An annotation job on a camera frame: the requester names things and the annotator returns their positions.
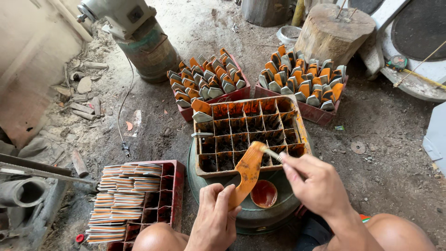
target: tape measure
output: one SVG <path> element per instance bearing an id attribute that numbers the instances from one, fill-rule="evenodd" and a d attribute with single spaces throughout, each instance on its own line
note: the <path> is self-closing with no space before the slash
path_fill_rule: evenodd
<path id="1" fill-rule="evenodd" d="M 395 55 L 390 58 L 389 62 L 386 63 L 386 66 L 392 68 L 396 71 L 402 71 L 406 68 L 407 58 L 403 55 Z"/>

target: brush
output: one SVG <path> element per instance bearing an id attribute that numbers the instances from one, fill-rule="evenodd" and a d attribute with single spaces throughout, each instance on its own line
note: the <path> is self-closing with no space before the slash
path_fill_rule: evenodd
<path id="1" fill-rule="evenodd" d="M 269 156 L 277 159 L 280 163 L 282 163 L 282 157 L 280 155 L 278 155 L 277 153 L 275 153 L 274 151 L 268 149 L 268 147 L 264 143 L 258 142 L 258 144 L 256 144 L 256 150 L 266 153 Z"/>

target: paint bowl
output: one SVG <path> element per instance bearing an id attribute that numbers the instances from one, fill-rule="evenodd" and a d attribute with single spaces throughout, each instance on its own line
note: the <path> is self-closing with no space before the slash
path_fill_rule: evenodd
<path id="1" fill-rule="evenodd" d="M 258 180 L 251 191 L 251 199 L 261 208 L 270 208 L 276 203 L 277 188 L 267 180 Z"/>

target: red plastic crate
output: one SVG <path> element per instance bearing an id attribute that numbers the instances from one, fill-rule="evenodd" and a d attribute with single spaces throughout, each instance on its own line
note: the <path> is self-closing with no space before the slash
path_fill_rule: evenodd
<path id="1" fill-rule="evenodd" d="M 141 220 L 128 220 L 125 240 L 107 244 L 107 251 L 130 251 L 137 235 L 150 225 L 158 222 L 169 224 L 181 232 L 183 185 L 185 166 L 177 160 L 139 161 L 126 164 L 162 165 L 161 189 L 147 192 Z"/>
<path id="2" fill-rule="evenodd" d="M 208 103 L 208 104 L 237 101 L 237 100 L 249 98 L 249 90 L 250 90 L 251 85 L 249 84 L 248 79 L 246 78 L 245 74 L 243 73 L 243 70 L 240 68 L 239 63 L 237 63 L 237 61 L 231 54 L 229 54 L 229 56 L 234 61 L 235 66 L 237 66 L 237 68 L 239 68 L 242 71 L 242 76 L 243 76 L 244 81 L 246 82 L 246 86 L 241 89 L 230 92 L 228 94 L 223 94 L 223 95 L 216 97 L 214 99 L 207 100 L 206 103 Z M 192 107 L 182 108 L 181 106 L 178 105 L 178 110 L 180 110 L 181 115 L 183 115 L 183 118 L 187 122 L 192 120 L 192 115 L 194 114 L 194 110 L 192 109 Z"/>
<path id="3" fill-rule="evenodd" d="M 336 115 L 336 112 L 338 111 L 339 103 L 342 99 L 342 94 L 345 91 L 345 86 L 347 85 L 348 76 L 345 75 L 344 79 L 344 86 L 341 91 L 341 96 L 339 96 L 339 99 L 334 103 L 334 110 L 331 112 L 324 111 L 320 108 L 317 108 L 312 105 L 307 105 L 306 103 L 297 102 L 297 105 L 299 106 L 299 110 L 301 111 L 302 118 L 307 119 L 309 121 L 313 121 L 321 126 L 325 126 L 330 122 Z M 265 89 L 260 85 L 260 82 L 257 81 L 256 87 L 255 87 L 255 93 L 254 98 L 264 98 L 264 97 L 273 97 L 273 96 L 281 96 L 280 93 L 273 92 L 271 90 Z"/>

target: pipe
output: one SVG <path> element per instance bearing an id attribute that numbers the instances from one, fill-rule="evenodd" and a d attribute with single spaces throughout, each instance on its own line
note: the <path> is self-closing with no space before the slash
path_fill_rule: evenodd
<path id="1" fill-rule="evenodd" d="M 48 184 L 42 178 L 14 180 L 0 184 L 0 207 L 31 207 L 48 195 Z"/>
<path id="2" fill-rule="evenodd" d="M 291 21 L 292 26 L 299 27 L 299 25 L 301 24 L 302 15 L 304 14 L 304 10 L 305 10 L 304 0 L 297 0 L 293 21 Z"/>
<path id="3" fill-rule="evenodd" d="M 80 23 L 76 21 L 76 18 L 70 13 L 70 11 L 60 2 L 60 0 L 50 0 L 50 3 L 56 8 L 57 11 L 67 20 L 70 25 L 87 41 L 93 41 L 91 35 L 82 27 Z"/>

